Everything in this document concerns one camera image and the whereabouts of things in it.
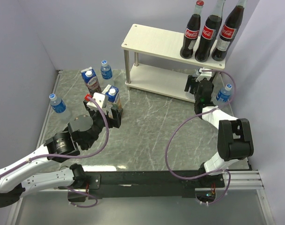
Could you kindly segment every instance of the red cap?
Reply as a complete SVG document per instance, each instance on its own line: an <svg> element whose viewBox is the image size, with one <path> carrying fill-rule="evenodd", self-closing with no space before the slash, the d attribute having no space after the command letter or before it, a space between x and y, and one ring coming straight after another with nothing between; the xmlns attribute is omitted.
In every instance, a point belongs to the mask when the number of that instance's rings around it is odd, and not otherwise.
<svg viewBox="0 0 285 225"><path fill-rule="evenodd" d="M198 6L203 6L203 5L204 5L204 2L203 2L203 1L197 1L197 5L198 5Z"/></svg>
<svg viewBox="0 0 285 225"><path fill-rule="evenodd" d="M91 96L90 94L87 94L87 95L84 97L84 99L85 99L86 101L90 101L87 97L91 97L91 98L92 98L92 96Z"/></svg>

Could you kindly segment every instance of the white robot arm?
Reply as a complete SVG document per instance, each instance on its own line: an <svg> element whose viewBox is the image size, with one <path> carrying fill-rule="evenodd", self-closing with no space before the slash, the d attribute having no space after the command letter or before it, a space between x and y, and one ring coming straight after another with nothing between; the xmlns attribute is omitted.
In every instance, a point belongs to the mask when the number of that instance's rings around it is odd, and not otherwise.
<svg viewBox="0 0 285 225"><path fill-rule="evenodd" d="M106 105L108 97L104 94L94 96L100 109ZM0 208L13 204L20 197L30 193L53 187L79 188L88 182L81 165L73 164L69 168L56 172L39 173L42 169L60 164L69 158L80 154L78 146L82 150L88 150L98 139L105 127L105 122L97 106L85 100L84 105L89 115L77 116L67 124L63 132L55 134L46 140L31 154L17 162L0 169ZM111 109L111 117L106 115L109 128L119 128L123 109Z"/></svg>
<svg viewBox="0 0 285 225"><path fill-rule="evenodd" d="M194 95L196 114L206 113L216 108L212 103L212 92L214 77L212 72L206 71L206 68L199 69L198 77L188 76L185 91ZM247 119L238 119L226 114L220 109L202 115L200 118L211 123L219 130L218 152L203 164L205 172L214 170L225 170L231 164L252 156L254 152L249 121Z"/></svg>

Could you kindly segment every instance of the plastic water bottle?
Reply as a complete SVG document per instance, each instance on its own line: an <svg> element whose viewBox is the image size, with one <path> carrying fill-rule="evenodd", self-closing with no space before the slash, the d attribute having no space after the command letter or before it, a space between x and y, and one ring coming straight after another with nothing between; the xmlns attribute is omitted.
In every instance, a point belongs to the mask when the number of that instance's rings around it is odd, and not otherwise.
<svg viewBox="0 0 285 225"><path fill-rule="evenodd" d="M64 121L68 122L72 114L66 107L65 103L60 97L57 97L55 94L50 94L50 105L52 106L53 110L59 115L59 117Z"/></svg>
<svg viewBox="0 0 285 225"><path fill-rule="evenodd" d="M101 74L104 79L104 85L107 87L108 84L111 86L114 86L114 80L112 77L112 70L111 66L108 64L106 60L102 61L102 66L101 66Z"/></svg>
<svg viewBox="0 0 285 225"><path fill-rule="evenodd" d="M224 88L221 88L216 95L216 97L213 99L213 103L215 105L220 105L228 101L232 94L232 85L227 84Z"/></svg>

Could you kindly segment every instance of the gray marble surface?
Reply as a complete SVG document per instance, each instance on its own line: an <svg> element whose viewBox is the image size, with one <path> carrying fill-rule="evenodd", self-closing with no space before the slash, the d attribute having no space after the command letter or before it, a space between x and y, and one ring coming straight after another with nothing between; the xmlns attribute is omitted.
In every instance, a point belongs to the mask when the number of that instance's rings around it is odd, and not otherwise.
<svg viewBox="0 0 285 225"><path fill-rule="evenodd" d="M176 70L191 74L192 70ZM73 117L88 114L83 105L88 90L80 71L64 70L56 95L63 98ZM50 167L45 172L58 170L63 165L78 163L85 170L101 171L142 171L166 170L164 151L173 131L188 117L194 115L193 103L161 96L158 94L130 89L125 86L125 71L113 70L115 85L120 89L124 114L119 129L110 129L107 147L98 155L85 159L69 159L60 166ZM215 92L222 86L220 75L215 79ZM224 109L232 114L230 107ZM52 137L66 127L51 109L45 127L43 140ZM175 170L196 170L217 151L218 131L211 124L195 118L183 126L174 137L168 152L168 160ZM96 151L105 140L105 129L87 155ZM248 169L247 160L233 164L230 169Z"/></svg>

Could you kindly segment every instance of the purple cable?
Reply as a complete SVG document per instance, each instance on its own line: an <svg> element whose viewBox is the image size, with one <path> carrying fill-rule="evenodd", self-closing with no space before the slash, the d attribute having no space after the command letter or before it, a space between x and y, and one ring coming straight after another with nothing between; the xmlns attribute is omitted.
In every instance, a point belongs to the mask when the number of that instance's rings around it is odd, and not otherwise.
<svg viewBox="0 0 285 225"><path fill-rule="evenodd" d="M103 146L102 146L99 150L97 150L96 152L94 152L94 153L92 153L92 154L89 154L89 155L86 155L86 156L65 156L65 155L58 155L58 154L44 154L44 155L32 157L32 158L29 159L30 161L33 161L33 160L38 159L38 158L43 158L43 157L89 158L89 157L92 157L92 156L95 156L95 155L99 154L99 153L106 147L106 145L107 145L107 143L108 143L108 139L109 139L109 126L108 126L108 122L107 122L106 116L105 116L103 110L101 109L101 107L96 103L95 100L93 100L93 99L90 98L90 97L88 97L88 99L89 99L90 101L92 101L92 102L96 105L96 107L97 107L98 110L100 111L101 116L102 116L102 118L103 118L103 120L104 120L104 123L105 123L105 127L106 127L106 139L105 139L105 142L104 142ZM8 170L8 171L6 171L6 172L0 174L0 178L3 177L3 176L5 176L5 175L7 175L7 174L9 174L9 173L11 173L11 172L13 172L14 170L20 168L21 166L23 166L23 165L25 165L25 164L27 164L27 163L28 163L28 162L24 161L24 162L20 163L19 165L13 167L12 169L10 169L10 170Z"/></svg>
<svg viewBox="0 0 285 225"><path fill-rule="evenodd" d="M233 82L233 85L234 85L234 93L233 93L233 96L232 96L232 98L231 98L228 102L226 102L222 107L218 107L218 108L223 108L223 107L225 107L226 105L230 104L230 103L233 101L234 97L236 96L236 83L235 83L234 78L233 78L230 74L228 74L227 72L223 72L223 71L220 71L220 70L213 70L213 69L208 70L208 69L206 69L206 70L203 70L203 72L220 72L220 73L224 73L224 74L228 75L228 76L231 78L231 80L232 80L232 82ZM213 109L211 109L211 110L209 110L209 111L207 111L207 112L199 113L199 114L196 114L196 115L194 115L194 116L192 116L192 117L186 119L186 120L185 120L182 124L180 124L180 126L174 131L174 133L173 133L172 136L170 137L170 139L169 139L169 141L168 141L168 143L167 143L166 149L165 149L165 163L166 163L166 167L167 167L168 171L169 171L172 175L174 175L175 177L177 177L177 178L179 178L179 179L182 179L182 180L193 180L193 179L198 179L198 178L204 177L204 176L209 175L209 174L214 173L214 172L215 172L215 173L216 173L216 172L226 172L226 173L228 173L228 183L227 183L227 187L226 187L224 193L223 193L218 199L216 199L215 201L210 202L210 203L208 203L208 204L213 204L213 203L218 202L218 201L226 194L228 188L230 187L230 182L231 182L231 174L230 174L230 172L229 172L228 170L222 170L222 169L220 169L220 170L213 170L213 171L210 171L210 172L206 172L206 173L203 173L203 174L201 174L201 175L194 176L194 177L182 177L182 176L177 175L177 174L176 174L175 172L173 172L172 169L170 168L170 166L169 166L169 164L168 164L168 155L167 155L167 154L168 154L168 148L169 148L169 146L170 146L170 143L171 143L172 139L174 138L174 136L176 135L176 133L178 132L178 130L179 130L185 123L187 123L188 121L190 121L190 120L192 120L192 119L194 119L194 118L196 118L196 117L198 117L198 116L202 116L202 115L211 113L211 112L215 111L216 109L217 109L217 108L213 108Z"/></svg>
<svg viewBox="0 0 285 225"><path fill-rule="evenodd" d="M76 191L74 189L71 189L70 187L65 187L65 188L67 190L70 190L70 191L74 192L74 193L77 193L77 194L80 194L80 195L85 195L87 197L91 197L91 198L95 199L95 203L93 203L92 205L77 205L77 204L75 204L73 202L70 202L71 205L76 206L77 208L91 208L91 207L94 207L97 204L97 202L98 202L97 198L95 196L93 196L93 195L90 195L90 194L87 194L87 193L83 193L83 192L80 192L80 191Z"/></svg>

